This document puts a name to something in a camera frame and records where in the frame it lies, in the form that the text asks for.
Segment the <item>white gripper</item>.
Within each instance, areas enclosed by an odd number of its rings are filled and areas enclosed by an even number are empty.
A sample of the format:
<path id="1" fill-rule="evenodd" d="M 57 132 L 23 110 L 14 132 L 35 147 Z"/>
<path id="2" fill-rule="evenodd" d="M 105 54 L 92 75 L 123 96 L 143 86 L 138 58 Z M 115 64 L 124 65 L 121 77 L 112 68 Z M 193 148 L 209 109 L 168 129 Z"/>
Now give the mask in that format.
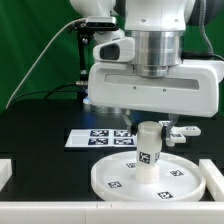
<path id="1" fill-rule="evenodd" d="M 178 115 L 212 117 L 217 113 L 222 79 L 222 61 L 185 61 L 162 78 L 136 75 L 129 64 L 96 63 L 89 74 L 88 96 L 97 106 L 169 113 L 161 134 L 166 140 Z M 136 135 L 137 123 L 126 112 L 122 118 L 128 133 Z"/>

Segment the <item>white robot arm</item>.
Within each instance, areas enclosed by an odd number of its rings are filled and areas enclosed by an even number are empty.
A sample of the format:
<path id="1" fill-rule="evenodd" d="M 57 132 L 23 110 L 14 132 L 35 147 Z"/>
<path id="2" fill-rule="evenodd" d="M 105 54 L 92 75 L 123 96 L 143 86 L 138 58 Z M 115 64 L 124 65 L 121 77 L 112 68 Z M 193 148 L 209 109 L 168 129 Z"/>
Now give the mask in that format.
<path id="1" fill-rule="evenodd" d="M 168 113 L 166 137 L 180 115 L 218 111 L 224 62 L 213 53 L 186 55 L 182 38 L 196 15 L 204 24 L 206 0 L 70 0 L 95 32 L 88 80 L 96 106 Z"/>

